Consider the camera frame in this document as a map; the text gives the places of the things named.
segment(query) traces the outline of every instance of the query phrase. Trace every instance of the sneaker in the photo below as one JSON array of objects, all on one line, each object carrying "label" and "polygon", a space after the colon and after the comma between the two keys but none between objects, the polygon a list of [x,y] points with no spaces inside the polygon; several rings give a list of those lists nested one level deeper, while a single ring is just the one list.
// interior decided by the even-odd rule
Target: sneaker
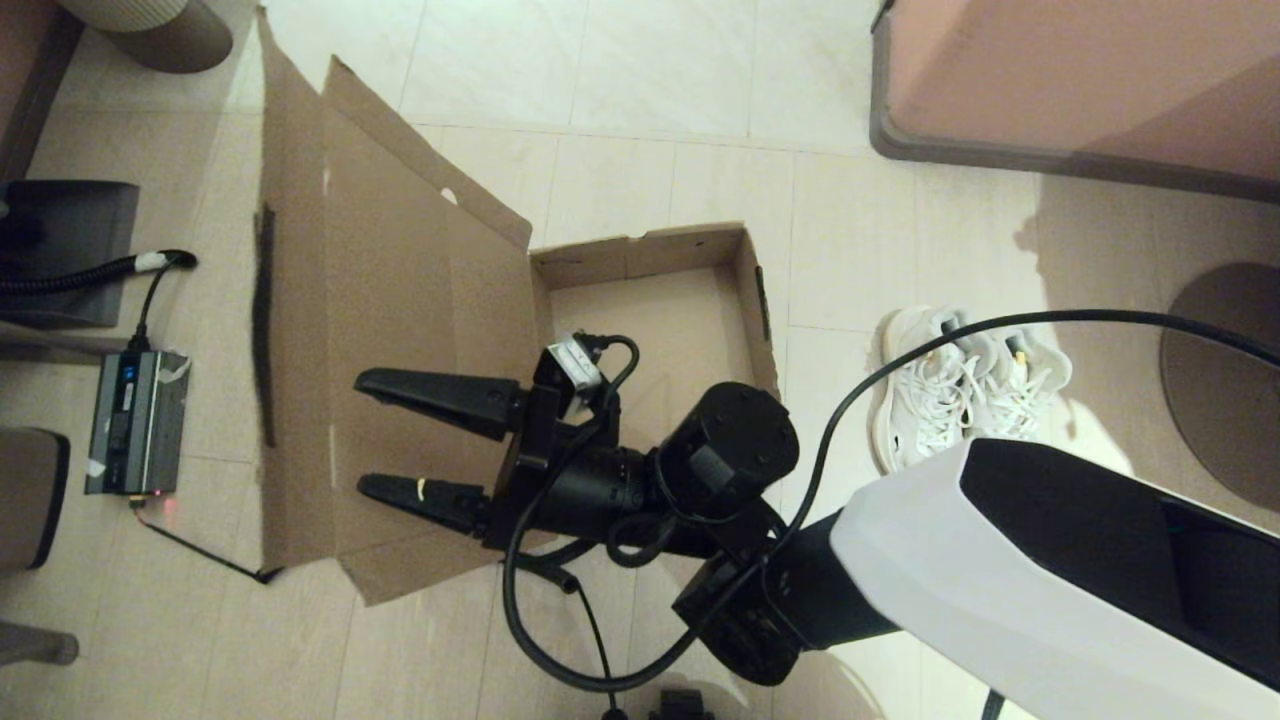
[{"label": "sneaker", "polygon": [[[954,307],[909,307],[895,313],[881,338],[883,361],[963,327]],[[975,334],[908,363],[888,377],[876,413],[872,448],[882,473],[896,473],[964,438],[969,402],[978,379],[991,372],[998,347]]]},{"label": "sneaker", "polygon": [[965,436],[1037,441],[1053,393],[1071,379],[1071,360],[1023,328],[992,331],[991,340],[996,364],[974,389]]}]

